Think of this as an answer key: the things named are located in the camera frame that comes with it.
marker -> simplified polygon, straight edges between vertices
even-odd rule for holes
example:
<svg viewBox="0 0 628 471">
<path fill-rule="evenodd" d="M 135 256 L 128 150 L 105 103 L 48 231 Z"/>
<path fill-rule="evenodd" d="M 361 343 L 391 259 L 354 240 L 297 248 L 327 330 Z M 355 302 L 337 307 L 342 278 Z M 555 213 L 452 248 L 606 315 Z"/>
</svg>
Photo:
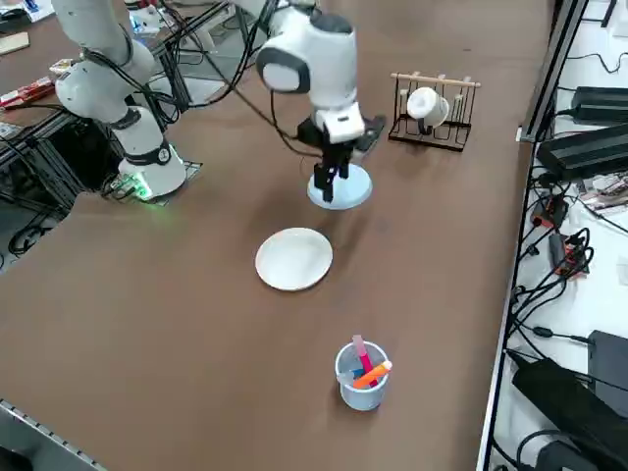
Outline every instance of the marker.
<svg viewBox="0 0 628 471">
<path fill-rule="evenodd" d="M 366 387 L 370 381 L 380 378 L 382 376 L 386 376 L 389 371 L 393 368 L 393 363 L 389 360 L 386 360 L 381 365 L 376 366 L 371 371 L 369 371 L 362 378 L 358 378 L 353 382 L 353 387 L 357 390 L 361 390 Z"/>
<path fill-rule="evenodd" d="M 358 370 L 346 371 L 344 373 L 340 373 L 336 376 L 338 378 L 338 382 L 341 385 L 351 386 L 353 380 L 357 380 L 358 378 L 364 376 L 364 370 L 362 368 Z"/>
<path fill-rule="evenodd" d="M 369 354 L 366 351 L 366 346 L 364 346 L 364 340 L 362 336 L 353 336 L 353 345 L 355 346 L 355 352 L 357 353 L 358 358 L 362 362 L 362 367 L 364 371 L 368 373 L 373 369 L 373 364 L 371 363 L 371 359 L 369 358 Z M 371 388 L 377 386 L 377 380 L 373 380 L 371 382 Z"/>
</svg>

orange marker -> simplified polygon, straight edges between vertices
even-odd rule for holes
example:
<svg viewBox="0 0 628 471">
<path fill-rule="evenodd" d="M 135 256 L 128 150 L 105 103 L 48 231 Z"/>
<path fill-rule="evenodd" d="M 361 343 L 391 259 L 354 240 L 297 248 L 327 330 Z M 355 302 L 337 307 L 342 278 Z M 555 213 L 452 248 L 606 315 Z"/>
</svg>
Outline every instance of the orange marker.
<svg viewBox="0 0 628 471">
<path fill-rule="evenodd" d="M 381 365 L 376 366 L 371 371 L 366 373 L 364 376 L 358 378 L 353 382 L 353 387 L 357 390 L 361 390 L 362 388 L 368 386 L 369 383 L 373 380 L 377 380 L 381 376 L 386 376 L 389 371 L 393 368 L 393 363 L 389 360 L 386 360 Z"/>
</svg>

cup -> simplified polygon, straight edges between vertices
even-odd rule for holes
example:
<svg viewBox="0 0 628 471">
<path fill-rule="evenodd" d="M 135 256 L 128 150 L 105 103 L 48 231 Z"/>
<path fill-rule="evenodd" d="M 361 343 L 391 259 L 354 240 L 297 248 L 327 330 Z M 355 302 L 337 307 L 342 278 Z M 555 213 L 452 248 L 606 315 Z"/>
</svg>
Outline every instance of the cup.
<svg viewBox="0 0 628 471">
<path fill-rule="evenodd" d="M 412 92 L 406 103 L 408 115 L 415 120 L 423 119 L 425 126 L 437 128 L 449 114 L 449 103 L 429 86 Z"/>
<path fill-rule="evenodd" d="M 366 352 L 371 359 L 373 366 L 377 366 L 383 361 L 388 360 L 386 353 L 374 343 L 365 341 L 364 346 Z M 338 355 L 336 355 L 336 377 L 342 373 L 347 373 L 353 370 L 362 368 L 362 363 L 357 356 L 353 343 L 348 343 L 340 349 Z M 357 390 L 351 385 L 340 383 L 340 395 L 346 405 L 355 410 L 372 410 L 375 409 L 384 398 L 384 391 L 386 390 L 386 384 L 389 381 L 389 374 L 378 379 L 378 385 L 373 388 L 365 388 L 363 390 Z"/>
</svg>

white mug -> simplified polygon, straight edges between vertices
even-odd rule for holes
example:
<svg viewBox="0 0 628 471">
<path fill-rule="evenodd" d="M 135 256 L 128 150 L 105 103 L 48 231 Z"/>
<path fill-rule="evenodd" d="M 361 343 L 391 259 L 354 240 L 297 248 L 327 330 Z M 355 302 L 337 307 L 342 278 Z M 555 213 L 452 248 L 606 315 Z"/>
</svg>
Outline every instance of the white mug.
<svg viewBox="0 0 628 471">
<path fill-rule="evenodd" d="M 445 122 L 449 114 L 449 103 L 433 88 L 422 86 L 412 92 L 406 109 L 415 120 L 423 119 L 425 126 L 437 128 Z"/>
</svg>

mug rack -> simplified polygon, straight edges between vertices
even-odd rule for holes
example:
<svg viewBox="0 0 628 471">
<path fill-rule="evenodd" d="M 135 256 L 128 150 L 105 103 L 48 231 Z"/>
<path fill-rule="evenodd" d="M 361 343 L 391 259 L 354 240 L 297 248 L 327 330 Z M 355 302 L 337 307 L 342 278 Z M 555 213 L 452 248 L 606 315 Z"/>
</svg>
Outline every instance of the mug rack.
<svg viewBox="0 0 628 471">
<path fill-rule="evenodd" d="M 437 78 L 423 77 L 418 72 L 411 75 L 393 73 L 391 78 L 394 79 L 394 120 L 389 140 L 461 152 L 471 132 L 475 91 L 481 85 L 471 81 L 469 77 L 464 80 L 453 80 L 445 78 L 444 75 Z M 447 118 L 437 128 L 425 126 L 423 120 L 416 120 L 407 112 L 408 97 L 419 86 L 426 84 L 449 103 Z"/>
</svg>

